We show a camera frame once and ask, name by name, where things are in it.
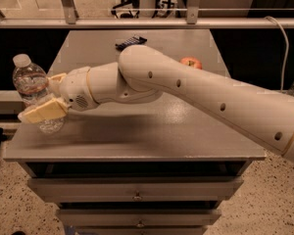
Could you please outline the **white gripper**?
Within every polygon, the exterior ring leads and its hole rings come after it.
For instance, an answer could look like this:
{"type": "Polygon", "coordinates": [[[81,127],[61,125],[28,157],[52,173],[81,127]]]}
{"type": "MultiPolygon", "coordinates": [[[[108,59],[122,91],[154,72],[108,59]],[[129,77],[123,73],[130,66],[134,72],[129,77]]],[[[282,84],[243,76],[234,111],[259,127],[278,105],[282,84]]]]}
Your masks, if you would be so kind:
{"type": "Polygon", "coordinates": [[[19,113],[19,120],[23,123],[39,123],[63,118],[68,114],[70,106],[79,112],[97,108],[99,104],[93,99],[88,86],[89,72],[90,67],[83,67],[68,74],[63,72],[48,76],[48,88],[53,94],[19,113]]]}

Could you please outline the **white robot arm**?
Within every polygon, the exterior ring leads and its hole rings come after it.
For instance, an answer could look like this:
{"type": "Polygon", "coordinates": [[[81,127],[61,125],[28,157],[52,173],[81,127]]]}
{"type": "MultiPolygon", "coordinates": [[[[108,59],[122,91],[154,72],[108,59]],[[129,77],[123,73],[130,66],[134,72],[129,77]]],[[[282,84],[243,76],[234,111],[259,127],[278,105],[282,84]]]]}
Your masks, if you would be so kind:
{"type": "Polygon", "coordinates": [[[143,45],[107,65],[49,78],[52,94],[19,114],[25,123],[116,102],[141,104],[169,93],[294,163],[294,97],[198,70],[143,45]]]}

